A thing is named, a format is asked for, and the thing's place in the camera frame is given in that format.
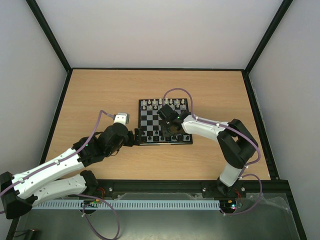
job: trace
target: white arm segment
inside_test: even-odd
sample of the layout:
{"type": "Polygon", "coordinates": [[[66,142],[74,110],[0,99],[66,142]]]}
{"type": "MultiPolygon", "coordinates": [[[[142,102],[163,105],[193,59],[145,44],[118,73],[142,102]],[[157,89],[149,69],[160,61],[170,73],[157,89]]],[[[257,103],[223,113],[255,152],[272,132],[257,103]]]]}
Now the white arm segment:
{"type": "MultiPolygon", "coordinates": [[[[226,126],[229,125],[227,122],[218,122],[218,123],[226,126]]],[[[225,128],[221,126],[214,126],[211,124],[194,120],[194,118],[191,115],[187,116],[184,119],[182,123],[182,128],[187,134],[200,135],[207,139],[212,139],[216,142],[218,142],[217,136],[219,132],[225,130],[225,128]]],[[[226,166],[224,167],[224,170],[221,173],[219,179],[223,184],[230,187],[236,182],[240,172],[241,172],[241,169],[235,168],[231,166],[229,163],[226,163],[226,166]]]]}
{"type": "MultiPolygon", "coordinates": [[[[228,126],[229,124],[225,121],[219,122],[219,124],[223,124],[228,126]]],[[[203,123],[197,120],[194,120],[191,115],[187,116],[182,123],[182,128],[187,134],[196,134],[207,139],[212,139],[216,142],[217,136],[219,132],[225,130],[224,127],[221,126],[214,126],[211,124],[203,123]]]]}
{"type": "Polygon", "coordinates": [[[223,172],[220,174],[219,179],[224,185],[231,187],[237,181],[240,172],[241,168],[235,168],[231,166],[229,163],[226,163],[223,172]]]}
{"type": "Polygon", "coordinates": [[[53,166],[48,167],[45,170],[42,170],[41,172],[31,176],[30,178],[26,179],[25,181],[22,181],[22,183],[16,185],[14,187],[14,190],[19,190],[19,194],[17,195],[19,198],[27,199],[32,194],[34,194],[35,191],[40,189],[41,187],[47,185],[48,183],[77,170],[83,169],[84,165],[82,162],[78,162],[78,154],[74,155],[73,157],[69,158],[68,160],[65,160],[59,164],[57,160],[63,159],[72,153],[74,153],[76,150],[69,148],[67,151],[59,155],[58,157],[47,161],[44,164],[41,164],[31,170],[18,173],[13,175],[14,179],[12,180],[12,183],[21,181],[23,177],[29,175],[30,173],[46,166],[51,163],[55,163],[53,166]]]}
{"type": "Polygon", "coordinates": [[[34,195],[38,197],[38,199],[34,201],[32,206],[34,207],[45,201],[61,198],[67,195],[81,194],[86,190],[86,188],[86,181],[80,174],[70,178],[56,180],[34,192],[34,195]]]}

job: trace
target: black bracket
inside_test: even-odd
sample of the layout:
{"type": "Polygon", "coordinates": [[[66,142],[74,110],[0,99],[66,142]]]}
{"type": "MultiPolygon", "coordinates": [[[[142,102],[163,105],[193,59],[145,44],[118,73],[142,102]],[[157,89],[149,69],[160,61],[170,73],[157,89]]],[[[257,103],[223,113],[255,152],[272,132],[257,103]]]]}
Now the black bracket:
{"type": "MultiPolygon", "coordinates": [[[[90,139],[88,144],[79,152],[79,162],[82,162],[84,167],[95,164],[118,153],[122,146],[132,147],[138,146],[141,143],[142,129],[135,128],[134,134],[128,131],[128,128],[122,123],[116,122],[108,126],[103,132],[96,132],[90,139]]],[[[73,148],[78,150],[88,139],[81,138],[73,144],[73,148]]]]}
{"type": "MultiPolygon", "coordinates": [[[[228,125],[248,137],[258,147],[257,141],[240,120],[233,119],[228,125]]],[[[217,140],[225,160],[237,169],[242,169],[256,151],[251,143],[229,129],[219,132],[217,140]]]]}
{"type": "MultiPolygon", "coordinates": [[[[0,175],[1,192],[12,184],[13,175],[6,171],[0,175]]],[[[19,191],[9,189],[2,197],[2,204],[6,219],[18,218],[32,209],[32,204],[38,197],[32,195],[27,199],[18,197],[19,191]]]]}
{"type": "Polygon", "coordinates": [[[166,104],[156,113],[162,119],[159,121],[159,124],[162,129],[162,135],[165,138],[185,134],[182,123],[184,122],[184,119],[191,114],[190,112],[183,111],[179,114],[166,104]]]}
{"type": "Polygon", "coordinates": [[[241,181],[236,181],[232,187],[226,187],[219,180],[204,181],[201,183],[201,187],[204,198],[214,198],[220,201],[234,200],[239,197],[238,193],[242,198],[246,197],[246,190],[241,181]]]}

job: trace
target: black metal frame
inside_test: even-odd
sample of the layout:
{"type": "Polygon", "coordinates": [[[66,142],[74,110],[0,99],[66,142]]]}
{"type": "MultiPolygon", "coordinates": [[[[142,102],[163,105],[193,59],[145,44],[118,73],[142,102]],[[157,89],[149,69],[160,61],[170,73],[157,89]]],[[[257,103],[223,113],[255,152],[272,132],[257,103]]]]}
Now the black metal frame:
{"type": "MultiPolygon", "coordinates": [[[[261,39],[257,49],[252,55],[247,67],[245,69],[223,69],[223,68],[130,68],[130,67],[110,67],[110,68],[72,68],[62,49],[60,48],[53,32],[51,31],[44,15],[42,14],[36,0],[26,0],[30,9],[32,10],[34,16],[38,20],[43,32],[47,36],[49,42],[51,43],[54,51],[59,57],[62,65],[64,66],[67,77],[65,80],[65,84],[63,86],[63,90],[60,96],[60,100],[57,105],[57,109],[55,115],[53,117],[52,125],[48,134],[48,138],[43,150],[43,154],[40,160],[40,164],[44,163],[49,151],[49,147],[51,144],[51,140],[56,128],[56,124],[58,122],[59,114],[63,105],[63,101],[68,89],[68,85],[72,76],[73,69],[96,69],[96,70],[154,70],[154,71],[241,71],[245,88],[248,94],[249,102],[251,105],[252,113],[254,116],[255,124],[258,130],[259,138],[261,141],[263,153],[265,156],[265,160],[267,163],[268,171],[270,174],[271,180],[262,180],[262,188],[264,193],[285,193],[288,199],[289,206],[292,210],[293,218],[295,221],[295,225],[298,230],[298,234],[300,239],[307,239],[303,225],[301,223],[299,213],[297,210],[297,206],[295,204],[289,183],[287,180],[280,180],[277,166],[270,148],[270,144],[267,138],[265,126],[260,114],[260,110],[257,104],[256,96],[253,91],[253,87],[249,78],[249,73],[253,69],[255,63],[266,47],[268,41],[271,36],[275,32],[277,26],[280,21],[284,17],[287,12],[289,6],[291,5],[293,0],[283,0],[280,5],[277,13],[275,14],[272,22],[270,23],[268,29],[266,30],[263,38],[261,39]]],[[[206,186],[210,188],[210,185],[215,184],[215,180],[191,180],[191,181],[180,181],[180,180],[113,180],[113,179],[102,179],[98,180],[99,184],[108,190],[110,187],[112,188],[111,195],[121,194],[121,193],[203,193],[203,187],[206,186]]],[[[257,180],[240,180],[239,181],[243,187],[246,189],[248,193],[257,193],[260,191],[260,186],[257,180]]],[[[12,240],[15,230],[17,228],[19,219],[16,218],[12,221],[11,227],[9,229],[6,240],[12,240]]]]}

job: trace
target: purple tube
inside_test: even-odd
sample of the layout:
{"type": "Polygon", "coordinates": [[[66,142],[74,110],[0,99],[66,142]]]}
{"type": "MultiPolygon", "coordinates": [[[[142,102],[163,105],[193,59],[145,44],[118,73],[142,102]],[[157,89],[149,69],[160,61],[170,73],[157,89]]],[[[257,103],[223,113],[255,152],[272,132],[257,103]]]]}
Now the purple tube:
{"type": "Polygon", "coordinates": [[[111,208],[111,210],[113,211],[114,215],[115,215],[115,218],[116,218],[116,223],[118,225],[118,229],[117,229],[117,232],[116,232],[116,235],[114,238],[106,238],[104,236],[102,236],[100,233],[97,232],[97,230],[94,228],[94,226],[91,224],[91,222],[89,221],[87,215],[85,214],[85,209],[86,209],[86,206],[87,205],[84,205],[83,209],[82,209],[82,213],[84,214],[84,218],[85,220],[87,221],[87,223],[89,224],[89,227],[90,229],[92,230],[92,232],[100,239],[102,240],[115,240],[117,239],[118,235],[119,235],[119,232],[120,232],[120,221],[119,221],[119,216],[116,212],[116,210],[110,205],[110,203],[108,203],[107,201],[99,198],[99,197],[96,197],[96,196],[89,196],[89,195],[83,195],[83,194],[78,194],[79,197],[83,197],[83,198],[89,198],[89,199],[99,199],[101,202],[104,202],[109,208],[111,208]]]}

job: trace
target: wooden table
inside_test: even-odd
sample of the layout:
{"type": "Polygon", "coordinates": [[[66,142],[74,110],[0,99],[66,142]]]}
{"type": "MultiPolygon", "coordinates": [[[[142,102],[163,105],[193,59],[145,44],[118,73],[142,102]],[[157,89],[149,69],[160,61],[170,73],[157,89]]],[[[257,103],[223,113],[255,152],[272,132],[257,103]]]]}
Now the wooden table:
{"type": "MultiPolygon", "coordinates": [[[[191,93],[194,113],[200,117],[226,122],[241,120],[261,146],[240,71],[75,69],[46,160],[89,136],[100,110],[129,113],[128,129],[137,128],[138,100],[162,98],[172,88],[184,88],[191,93]]],[[[168,95],[173,99],[186,97],[182,91],[168,95]]],[[[111,118],[102,116],[97,131],[104,131],[112,123],[111,118]]],[[[216,180],[225,165],[217,142],[193,135],[192,145],[122,147],[117,156],[86,169],[93,171],[97,179],[216,180]]],[[[270,179],[263,153],[261,161],[245,172],[255,173],[262,180],[270,179]]]]}

